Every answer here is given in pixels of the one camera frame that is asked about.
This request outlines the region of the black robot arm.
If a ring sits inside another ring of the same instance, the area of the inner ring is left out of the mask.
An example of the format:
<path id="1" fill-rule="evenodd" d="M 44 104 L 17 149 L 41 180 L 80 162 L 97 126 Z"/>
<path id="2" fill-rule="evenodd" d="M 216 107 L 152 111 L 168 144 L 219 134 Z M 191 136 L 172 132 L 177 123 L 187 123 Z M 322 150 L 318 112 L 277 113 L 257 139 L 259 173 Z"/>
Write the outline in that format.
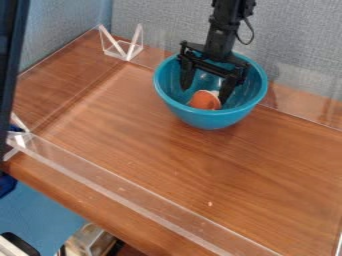
<path id="1" fill-rule="evenodd" d="M 223 79 L 217 94 L 220 104 L 225 103 L 233 89 L 247 78 L 249 64 L 232 53 L 232 47 L 235 41 L 244 45 L 252 42 L 252 39 L 241 41 L 237 30 L 240 22 L 244 22 L 253 31 L 248 17 L 253 14 L 255 5 L 256 0 L 212 0 L 205 43 L 180 42 L 180 87 L 183 90 L 191 87 L 197 69 L 216 75 Z"/>

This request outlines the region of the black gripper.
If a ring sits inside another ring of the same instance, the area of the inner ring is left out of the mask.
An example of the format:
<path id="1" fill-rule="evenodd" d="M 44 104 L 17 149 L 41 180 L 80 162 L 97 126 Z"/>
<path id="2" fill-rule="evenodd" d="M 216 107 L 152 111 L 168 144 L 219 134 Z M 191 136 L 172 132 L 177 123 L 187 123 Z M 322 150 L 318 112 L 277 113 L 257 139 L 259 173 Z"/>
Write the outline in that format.
<path id="1" fill-rule="evenodd" d="M 235 41 L 241 42 L 239 26 L 239 21 L 221 23 L 211 19 L 205 43 L 200 45 L 185 40 L 180 42 L 177 61 L 181 89 L 191 87 L 196 70 L 205 71 L 223 79 L 217 96 L 221 104 L 225 103 L 235 86 L 244 81 L 249 69 L 249 64 L 232 53 Z"/>

